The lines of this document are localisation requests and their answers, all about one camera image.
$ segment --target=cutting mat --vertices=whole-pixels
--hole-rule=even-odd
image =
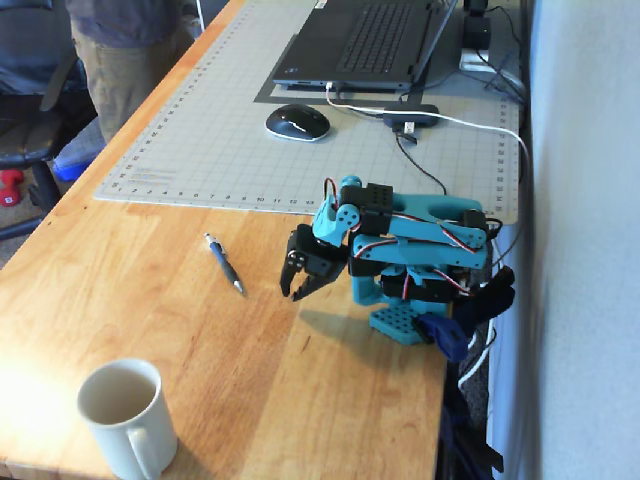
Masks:
[[[318,142],[266,131],[264,121],[276,106],[254,100],[314,5],[249,0],[117,162],[96,198],[312,214],[322,201],[324,178],[351,174],[400,193],[440,194],[406,160],[381,121],[322,105],[317,108],[332,128]],[[447,94],[430,90],[422,103],[436,104],[445,115],[517,131],[517,106],[489,94],[465,96],[465,80],[474,83],[452,77]],[[287,95],[294,103],[308,94]],[[448,122],[421,130],[418,138],[407,149],[450,194],[480,201],[487,214],[505,223],[517,219],[515,140]]]

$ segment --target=pen clip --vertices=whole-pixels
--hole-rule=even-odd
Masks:
[[[220,243],[220,240],[218,240],[216,237],[212,237],[208,233],[205,233],[204,236],[207,239],[207,241],[209,242],[209,246],[211,246],[211,244],[215,243],[218,246],[218,248],[220,249],[220,253],[222,253],[222,255],[224,255],[225,257],[227,256],[227,252],[225,251],[224,247],[222,246],[222,243]]]

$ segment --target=computer mouse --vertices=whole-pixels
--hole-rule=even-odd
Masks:
[[[285,105],[274,111],[265,122],[274,135],[291,140],[315,142],[324,137],[331,125],[327,117],[308,105]]]

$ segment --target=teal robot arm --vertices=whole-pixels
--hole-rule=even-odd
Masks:
[[[325,193],[312,226],[292,232],[282,293],[289,295],[302,270],[308,277],[294,300],[333,282],[348,265],[356,303],[388,304],[371,314],[373,328],[403,344],[435,340],[450,359],[466,355],[477,325],[508,308],[515,295],[508,269],[484,289],[469,285],[495,234],[482,205],[452,196],[394,194],[385,185],[364,188],[354,176],[335,190]]]

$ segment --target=blue cloth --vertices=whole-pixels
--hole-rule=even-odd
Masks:
[[[177,0],[67,0],[78,30],[116,48],[147,47],[178,28]]]

